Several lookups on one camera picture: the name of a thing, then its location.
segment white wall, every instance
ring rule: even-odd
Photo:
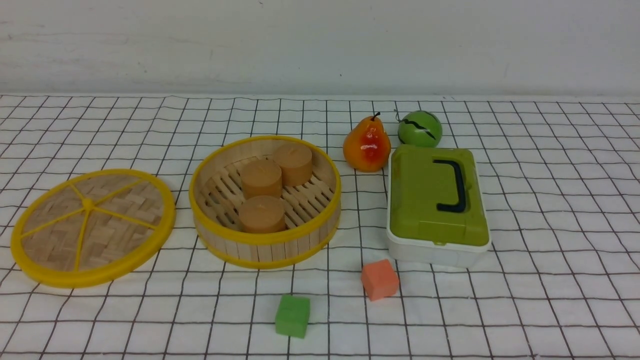
[[[9,91],[640,95],[640,0],[1,0]]]

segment green cube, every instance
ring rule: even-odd
[[[276,333],[303,339],[307,334],[310,312],[308,298],[282,295],[276,314]]]

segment black stripe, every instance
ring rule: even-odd
[[[429,135],[430,138],[436,140],[436,137],[433,136],[433,134],[429,130],[427,130],[425,127],[422,127],[422,126],[418,125],[417,122],[411,121],[411,120],[407,120],[407,119],[402,119],[400,122],[404,122],[405,124],[411,124],[411,125],[415,126],[418,129],[420,129],[420,130],[424,131],[425,133],[427,133],[427,135]]]

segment box lid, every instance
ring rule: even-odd
[[[469,150],[401,145],[390,165],[389,227],[395,236],[436,245],[480,247],[489,242]]]

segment toy watermelon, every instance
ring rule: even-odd
[[[424,110],[407,114],[398,125],[400,142],[420,147],[436,147],[442,139],[442,124]]]

